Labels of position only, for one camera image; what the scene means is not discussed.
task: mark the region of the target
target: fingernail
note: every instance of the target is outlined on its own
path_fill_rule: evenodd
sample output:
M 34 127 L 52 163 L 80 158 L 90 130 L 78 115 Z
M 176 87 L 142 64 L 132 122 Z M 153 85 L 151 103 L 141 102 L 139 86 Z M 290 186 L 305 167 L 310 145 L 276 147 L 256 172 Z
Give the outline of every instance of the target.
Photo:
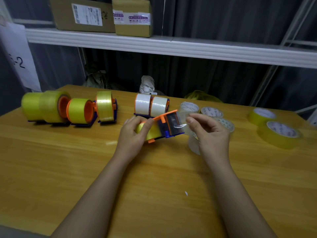
M 194 121 L 194 119 L 192 117 L 188 117 L 186 120 L 188 123 L 192 123 Z

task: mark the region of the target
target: white shelf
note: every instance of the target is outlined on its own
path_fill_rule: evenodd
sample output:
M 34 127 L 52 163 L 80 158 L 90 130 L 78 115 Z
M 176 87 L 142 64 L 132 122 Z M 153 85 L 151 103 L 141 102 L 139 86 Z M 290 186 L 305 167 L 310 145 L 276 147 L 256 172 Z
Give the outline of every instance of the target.
M 274 45 L 160 36 L 128 37 L 42 28 L 26 28 L 26 34 L 31 43 L 317 68 L 316 51 Z

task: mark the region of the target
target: small cardboard box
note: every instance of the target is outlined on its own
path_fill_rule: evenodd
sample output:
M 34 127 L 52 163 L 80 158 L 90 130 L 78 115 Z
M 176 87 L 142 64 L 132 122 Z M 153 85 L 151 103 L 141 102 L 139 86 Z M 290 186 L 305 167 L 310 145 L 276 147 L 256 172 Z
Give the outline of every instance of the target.
M 153 32 L 149 0 L 112 0 L 117 35 L 150 37 Z
M 114 33 L 112 5 L 91 0 L 50 0 L 59 30 Z

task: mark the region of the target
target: wooden table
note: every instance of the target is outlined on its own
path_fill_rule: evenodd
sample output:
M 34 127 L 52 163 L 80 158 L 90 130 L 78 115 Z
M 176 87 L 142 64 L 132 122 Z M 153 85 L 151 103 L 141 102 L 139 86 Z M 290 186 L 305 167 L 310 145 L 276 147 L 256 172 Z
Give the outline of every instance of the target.
M 73 98 L 93 99 L 96 88 L 67 85 Z M 91 128 L 27 122 L 18 108 L 0 117 L 0 224 L 50 235 L 107 164 L 135 93 L 112 91 L 116 124 Z M 184 101 L 170 98 L 170 110 Z M 317 237 L 317 131 L 293 112 L 274 110 L 299 128 L 299 147 L 265 143 L 247 121 L 251 107 L 212 106 L 236 127 L 232 166 L 279 237 Z M 202 158 L 180 135 L 145 144 L 128 168 L 115 203 L 109 237 L 224 237 L 213 182 Z

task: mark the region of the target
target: yellow plastic bag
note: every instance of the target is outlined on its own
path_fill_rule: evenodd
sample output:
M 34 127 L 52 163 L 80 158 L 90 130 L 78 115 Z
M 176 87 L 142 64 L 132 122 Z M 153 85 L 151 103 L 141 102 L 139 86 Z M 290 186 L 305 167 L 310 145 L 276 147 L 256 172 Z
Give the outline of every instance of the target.
M 222 103 L 219 98 L 206 94 L 205 92 L 200 90 L 195 90 L 194 92 L 187 94 L 184 98 Z

